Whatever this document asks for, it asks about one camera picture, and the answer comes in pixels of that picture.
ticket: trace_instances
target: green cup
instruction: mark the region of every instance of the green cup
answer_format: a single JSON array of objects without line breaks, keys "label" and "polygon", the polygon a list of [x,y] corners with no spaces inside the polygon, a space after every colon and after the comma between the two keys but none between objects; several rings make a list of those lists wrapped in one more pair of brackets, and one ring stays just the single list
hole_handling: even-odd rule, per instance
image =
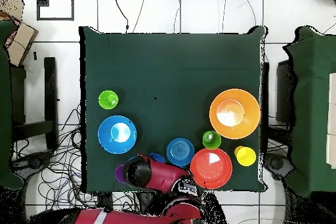
[{"label": "green cup", "polygon": [[113,91],[103,91],[98,98],[99,105],[103,109],[113,109],[118,104],[118,96]]},{"label": "green cup", "polygon": [[206,131],[203,134],[203,145],[209,150],[215,150],[222,143],[221,136],[216,131]]}]

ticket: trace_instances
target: floor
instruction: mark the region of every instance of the floor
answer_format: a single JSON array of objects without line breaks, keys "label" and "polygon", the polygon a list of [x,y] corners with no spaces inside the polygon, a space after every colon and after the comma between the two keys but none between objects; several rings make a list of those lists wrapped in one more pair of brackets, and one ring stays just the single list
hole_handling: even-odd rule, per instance
[{"label": "floor", "polygon": [[[269,123],[276,123],[276,67],[287,55],[282,47],[291,43],[295,29],[310,25],[324,33],[336,22],[336,5],[333,0],[117,0],[128,19],[128,32],[147,33],[239,33],[244,34],[255,25],[265,25],[268,35],[265,53],[270,63],[269,74]],[[24,61],[26,79],[26,121],[43,119],[43,59],[56,57],[58,86],[58,122],[61,133],[74,129],[78,118],[70,112],[80,101],[79,89],[79,26],[91,26],[100,32],[125,32],[126,19],[120,13],[116,0],[74,0],[74,20],[57,20],[72,17],[71,0],[49,0],[49,7],[40,7],[41,18],[52,20],[37,21],[36,0],[24,0],[23,21],[39,30],[30,53]],[[336,34],[336,27],[327,34]],[[63,145],[69,143],[67,138]],[[18,149],[26,144],[18,143]],[[22,152],[43,150],[44,137],[30,139],[29,147]],[[72,151],[69,160],[80,168],[78,152]],[[43,211],[48,206],[45,197],[52,198],[50,186],[67,184],[50,171],[35,175],[28,186],[27,214]],[[80,171],[75,175],[80,182]],[[267,189],[255,192],[216,192],[229,224],[282,224],[285,211],[284,189],[263,170],[262,179]],[[95,199],[83,195],[94,204]],[[68,208],[65,201],[57,208]]]}]

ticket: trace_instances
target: green tablecloth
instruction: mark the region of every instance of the green tablecloth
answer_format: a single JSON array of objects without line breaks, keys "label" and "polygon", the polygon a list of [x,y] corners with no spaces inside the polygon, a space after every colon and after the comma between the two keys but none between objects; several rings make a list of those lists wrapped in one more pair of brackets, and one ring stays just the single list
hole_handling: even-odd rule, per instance
[{"label": "green tablecloth", "polygon": [[17,29],[10,20],[0,21],[0,186],[20,189],[21,178],[14,175],[9,167],[12,156],[12,94],[9,56],[5,50],[7,37]]},{"label": "green tablecloth", "polygon": [[[240,88],[259,98],[263,27],[243,35],[100,34],[87,27],[79,33],[88,192],[130,190],[116,181],[116,168],[138,153],[166,157],[167,145],[177,137],[201,150],[203,132],[212,129],[209,108],[220,92]],[[119,96],[112,110],[98,104],[99,94],[107,89]],[[113,115],[126,116],[137,129],[136,144],[125,154],[109,154],[97,138],[100,124]],[[219,190],[262,191],[258,163],[237,163],[234,149],[239,145],[258,152],[259,129],[244,139],[222,140],[220,148],[231,157],[233,172]]]},{"label": "green tablecloth", "polygon": [[309,27],[298,34],[287,47],[297,76],[291,153],[297,169],[285,180],[301,196],[336,192],[336,169],[326,163],[329,75],[336,72],[336,37],[316,34]]}]

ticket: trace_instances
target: yellow cup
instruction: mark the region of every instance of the yellow cup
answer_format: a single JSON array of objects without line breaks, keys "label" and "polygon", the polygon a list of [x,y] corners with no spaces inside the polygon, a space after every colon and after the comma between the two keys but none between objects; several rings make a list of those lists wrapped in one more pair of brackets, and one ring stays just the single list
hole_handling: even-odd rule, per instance
[{"label": "yellow cup", "polygon": [[255,154],[255,151],[246,146],[238,146],[234,150],[234,155],[236,156],[239,164],[242,166],[250,166],[254,164],[255,160],[257,159],[257,155]]}]

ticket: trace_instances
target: blue bowl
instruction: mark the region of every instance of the blue bowl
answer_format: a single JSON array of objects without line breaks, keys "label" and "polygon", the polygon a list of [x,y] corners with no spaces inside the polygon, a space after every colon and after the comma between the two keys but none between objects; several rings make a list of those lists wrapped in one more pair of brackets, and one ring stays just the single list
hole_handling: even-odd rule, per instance
[{"label": "blue bowl", "polygon": [[160,154],[156,154],[155,152],[153,152],[151,154],[147,154],[147,156],[149,156],[150,158],[153,158],[157,162],[165,163],[165,158]]},{"label": "blue bowl", "polygon": [[172,164],[183,167],[192,161],[194,146],[185,138],[176,138],[167,147],[167,157]]},{"label": "blue bowl", "polygon": [[98,140],[111,154],[123,154],[132,149],[137,139],[134,124],[123,116],[105,119],[98,130]]}]

